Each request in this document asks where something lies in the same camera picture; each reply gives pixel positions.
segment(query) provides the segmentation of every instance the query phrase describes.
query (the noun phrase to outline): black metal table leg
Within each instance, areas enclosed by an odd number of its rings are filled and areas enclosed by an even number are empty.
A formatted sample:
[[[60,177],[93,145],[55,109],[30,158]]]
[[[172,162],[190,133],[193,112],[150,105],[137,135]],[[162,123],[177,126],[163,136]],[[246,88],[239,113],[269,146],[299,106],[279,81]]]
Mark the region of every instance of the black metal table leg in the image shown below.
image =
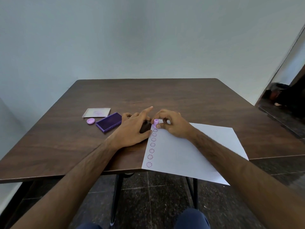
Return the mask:
[[[198,210],[198,179],[197,178],[193,178],[193,189],[194,189],[193,204],[194,204],[194,208]]]
[[[120,193],[122,189],[124,174],[117,174],[115,180],[114,194],[111,207],[110,226],[113,226],[115,220],[116,209],[119,203]]]
[[[193,178],[193,187],[192,187],[189,177],[185,177],[185,178],[189,186],[194,208],[198,209],[198,179]]]

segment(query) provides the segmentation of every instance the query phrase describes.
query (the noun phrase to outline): brown wooden table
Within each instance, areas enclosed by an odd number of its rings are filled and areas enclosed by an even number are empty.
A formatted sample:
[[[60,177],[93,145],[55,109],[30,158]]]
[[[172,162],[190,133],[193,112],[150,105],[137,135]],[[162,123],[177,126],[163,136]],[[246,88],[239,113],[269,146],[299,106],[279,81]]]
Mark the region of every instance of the brown wooden table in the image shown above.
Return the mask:
[[[189,122],[232,127],[249,159],[305,154],[305,145],[218,79],[78,80],[0,161],[0,183],[63,176],[113,131],[82,119],[87,108],[110,113],[154,106]],[[141,170],[147,141],[119,151],[103,174]]]

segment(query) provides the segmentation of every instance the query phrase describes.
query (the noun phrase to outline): white wall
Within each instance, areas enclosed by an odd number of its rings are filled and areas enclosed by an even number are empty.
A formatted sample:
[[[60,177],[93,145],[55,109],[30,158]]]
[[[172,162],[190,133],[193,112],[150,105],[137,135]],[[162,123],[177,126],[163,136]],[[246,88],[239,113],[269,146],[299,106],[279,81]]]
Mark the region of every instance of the white wall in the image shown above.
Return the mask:
[[[0,160],[25,134],[25,128],[13,116],[0,98]],[[21,183],[0,184],[0,214],[10,202]]]
[[[0,0],[0,96],[26,129],[77,79],[216,77],[254,104],[305,0]]]
[[[305,64],[305,31],[296,41],[272,82],[290,84]]]

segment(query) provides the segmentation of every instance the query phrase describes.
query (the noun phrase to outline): blue pants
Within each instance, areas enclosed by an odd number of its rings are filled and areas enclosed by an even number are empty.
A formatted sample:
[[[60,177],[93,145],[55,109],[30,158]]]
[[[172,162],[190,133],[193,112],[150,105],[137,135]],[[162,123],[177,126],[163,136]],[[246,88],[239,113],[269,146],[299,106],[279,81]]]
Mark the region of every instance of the blue pants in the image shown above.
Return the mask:
[[[83,223],[77,229],[102,229],[94,223]],[[210,229],[209,222],[203,213],[188,208],[179,215],[174,229]]]

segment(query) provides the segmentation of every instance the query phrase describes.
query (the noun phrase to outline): hand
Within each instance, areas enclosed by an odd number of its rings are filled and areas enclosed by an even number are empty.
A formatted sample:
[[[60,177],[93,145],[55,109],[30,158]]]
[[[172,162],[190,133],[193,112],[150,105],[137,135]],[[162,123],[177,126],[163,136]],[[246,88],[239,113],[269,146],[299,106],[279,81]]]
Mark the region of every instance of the hand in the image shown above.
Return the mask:
[[[195,130],[178,112],[161,109],[151,120],[152,124],[154,119],[163,119],[163,123],[157,124],[157,128],[164,128],[176,137],[188,139]]]
[[[133,115],[130,113],[124,113],[122,115],[121,125],[107,138],[107,140],[111,141],[115,149],[119,150],[123,147],[132,146],[150,136],[151,130],[140,133],[140,129],[145,120],[151,121],[151,118],[147,114],[152,108],[151,106],[141,111],[141,113],[136,112]]]

